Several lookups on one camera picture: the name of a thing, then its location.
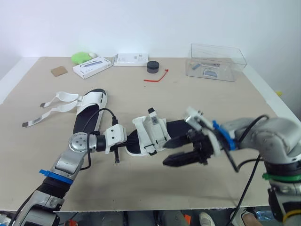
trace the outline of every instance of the white velcro strap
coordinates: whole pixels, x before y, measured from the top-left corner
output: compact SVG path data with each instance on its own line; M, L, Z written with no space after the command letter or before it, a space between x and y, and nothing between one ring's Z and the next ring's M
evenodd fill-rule
M146 132L143 122L145 121L146 117L138 117L132 120L133 124L136 126L138 139L139 139L139 146L141 153L143 155L154 155L157 153L155 149L155 145L152 143L148 133Z
M40 107L50 106L51 103L56 98L58 98L60 101L63 101L63 102L71 102L71 101L74 101L74 100L81 100L82 99L82 97L79 94L66 93L66 92L63 92L63 91L59 91L59 92L56 93L55 97L51 101L42 103L40 105Z
M106 95L102 92L89 92L88 94L84 95L81 102L78 104L76 115L92 105L98 105L100 109L102 107L101 105L104 98L106 98Z
M50 111L42 114L39 118L34 119L32 121L27 121L27 122L23 122L22 127L29 127L32 126L34 124L37 124L38 122L42 121L43 119L47 118L51 112L68 112L70 110L72 110L74 107L76 107L76 105L78 104L78 101L75 100L71 103L68 103L66 105L60 105L54 108L51 108Z
M163 145L170 140L166 129L166 119L157 118L156 113L133 119L136 126L141 154L154 155L164 150Z
M83 97L79 94L72 94L66 93L63 91L57 92L56 96L49 102L42 103L40 107L48 107L50 104L58 98L61 101L68 102L73 101L69 104L59 105L57 107L52 108L50 111L44 113L39 118L34 119L32 121L27 121L22 124L22 127L29 127L38 122L42 121L43 119L47 118L51 112L68 112L72 110L74 107L77 107L77 115L85 110L87 107L92 105L98 105L99 108L105 107L107 103L107 96L102 92L89 92L88 94L84 95ZM99 113L99 117L96 123L96 127L98 128L100 119L102 117L103 112Z

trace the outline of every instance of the white device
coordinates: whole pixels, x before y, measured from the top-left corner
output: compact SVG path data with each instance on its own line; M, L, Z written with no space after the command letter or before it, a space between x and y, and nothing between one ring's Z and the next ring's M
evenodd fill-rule
M106 58L98 56L92 60L76 65L73 67L73 71L81 78L87 79L109 67L112 67L112 63Z
M113 58L114 66L147 66L147 53L118 53Z

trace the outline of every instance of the table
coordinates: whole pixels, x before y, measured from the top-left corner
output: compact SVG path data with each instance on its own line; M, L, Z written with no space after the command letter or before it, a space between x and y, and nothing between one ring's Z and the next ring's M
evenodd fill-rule
M150 107L167 121L183 118L192 106L218 123L239 117L275 113L264 98L241 73L236 82L215 81L185 76L185 59L155 58L160 71L149 74L144 67L112 67L86 80L72 71L68 57L41 57L0 105L0 210L16 210L38 187L43 176L67 147L72 134L75 111L53 113L43 122L22 128L22 122L40 116L57 91L84 94L102 88L108 93L107 107L118 117L129 134L135 129L132 119L146 115ZM64 66L68 73L54 77L50 70ZM164 69L168 74L158 83ZM111 124L104 114L100 129ZM132 157L122 148L119 164L113 153L92 154L92 167L80 172L68 192L63 211L169 210L234 207L249 178L253 164L235 173L226 156L209 159L209 165L192 164L169 168L162 161L182 150L164 150L155 156ZM255 150L233 152L237 163L257 156ZM265 171L259 164L242 206L268 204L268 183L261 178Z

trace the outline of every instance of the barcode sticker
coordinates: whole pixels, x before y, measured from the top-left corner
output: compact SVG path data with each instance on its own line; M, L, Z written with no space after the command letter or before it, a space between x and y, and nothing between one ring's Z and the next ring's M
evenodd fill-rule
M152 117L151 117L151 121L152 121L152 124L153 124L153 125L156 125L156 124L159 123L156 116L152 116Z

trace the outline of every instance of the red tape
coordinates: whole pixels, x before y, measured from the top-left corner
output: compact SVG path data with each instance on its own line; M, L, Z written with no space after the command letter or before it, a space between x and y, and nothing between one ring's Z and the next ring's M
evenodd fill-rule
M167 74L168 71L169 71L168 69L165 69L164 75L163 75L159 80L148 80L148 79L144 79L143 81L159 82L159 81L161 81L161 79L164 78L164 76Z

